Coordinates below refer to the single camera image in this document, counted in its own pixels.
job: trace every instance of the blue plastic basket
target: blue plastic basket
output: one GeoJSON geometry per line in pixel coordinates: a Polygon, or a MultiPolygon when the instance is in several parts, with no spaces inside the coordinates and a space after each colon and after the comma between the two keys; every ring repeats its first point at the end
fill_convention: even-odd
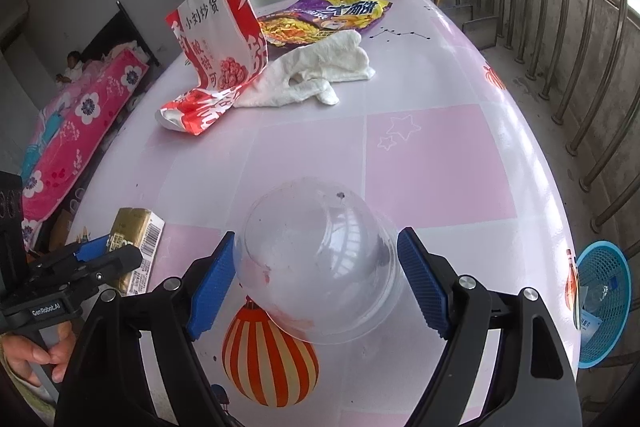
{"type": "Polygon", "coordinates": [[[580,346],[578,367],[586,369],[600,363],[616,345],[631,306],[631,274],[625,256],[609,241],[596,241],[584,249],[577,261],[580,286],[598,283],[609,286],[598,313],[602,324],[588,343],[580,346]]]}

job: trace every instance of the red and white paper bag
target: red and white paper bag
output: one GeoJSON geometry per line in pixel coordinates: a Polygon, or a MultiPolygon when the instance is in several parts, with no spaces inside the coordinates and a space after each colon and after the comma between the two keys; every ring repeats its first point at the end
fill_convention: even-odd
{"type": "Polygon", "coordinates": [[[249,0],[186,0],[166,21],[199,81],[164,104],[156,120],[167,129],[198,135],[267,65],[266,42],[249,0]]]}

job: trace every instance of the pink and white tablecloth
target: pink and white tablecloth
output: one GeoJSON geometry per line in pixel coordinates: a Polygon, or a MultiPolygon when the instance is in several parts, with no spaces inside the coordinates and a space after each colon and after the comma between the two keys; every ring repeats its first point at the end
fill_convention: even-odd
{"type": "MultiPolygon", "coordinates": [[[[580,335],[565,295],[573,243],[542,150],[500,79],[433,3],[390,1],[392,9],[362,41],[377,74],[369,82],[337,84],[335,107],[307,100],[235,108],[199,137],[168,131],[154,121],[155,110],[197,84],[179,57],[111,145],[70,239],[83,227],[92,237],[108,233],[121,206],[151,208],[167,222],[150,282],[155,287],[209,255],[225,230],[239,231],[251,204],[274,186],[300,176],[334,180],[398,229],[414,227],[458,273],[496,291],[537,288],[576,371],[580,335]]],[[[291,365],[295,353],[284,348],[275,355],[282,367],[268,352],[271,367],[261,365],[256,380],[242,363],[251,339],[239,335],[235,358],[225,351],[223,359],[225,335],[245,296],[234,282],[195,348],[210,383],[226,390],[230,413],[247,426],[401,427],[444,347],[407,288],[373,332],[313,347],[317,381],[313,370],[291,365]],[[223,366],[229,365],[228,377],[223,366]],[[286,407],[260,404],[260,397],[269,401],[277,393],[286,407]]],[[[464,420],[481,411],[497,344],[492,331],[464,420]]],[[[152,384],[158,378],[149,375],[152,384]]],[[[153,387],[161,396],[160,386],[153,387]]]]}

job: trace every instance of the pink floral blanket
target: pink floral blanket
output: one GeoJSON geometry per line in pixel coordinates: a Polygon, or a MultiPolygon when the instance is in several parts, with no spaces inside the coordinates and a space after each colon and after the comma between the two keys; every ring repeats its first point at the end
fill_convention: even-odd
{"type": "Polygon", "coordinates": [[[41,112],[35,138],[54,112],[65,120],[24,183],[22,238],[27,247],[76,183],[146,70],[148,66],[130,50],[123,50],[108,64],[92,62],[77,82],[41,112]]]}

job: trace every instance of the headboard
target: headboard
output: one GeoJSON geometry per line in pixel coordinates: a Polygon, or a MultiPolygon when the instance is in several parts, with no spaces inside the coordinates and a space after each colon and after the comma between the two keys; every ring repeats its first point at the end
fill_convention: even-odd
{"type": "Polygon", "coordinates": [[[94,39],[89,42],[89,45],[80,54],[81,60],[83,62],[90,59],[101,60],[102,56],[108,55],[114,46],[124,44],[124,42],[137,41],[138,45],[149,56],[149,62],[161,67],[159,60],[146,44],[142,35],[140,35],[140,32],[124,9],[122,3],[117,1],[116,4],[118,5],[118,12],[104,25],[94,39]]]}

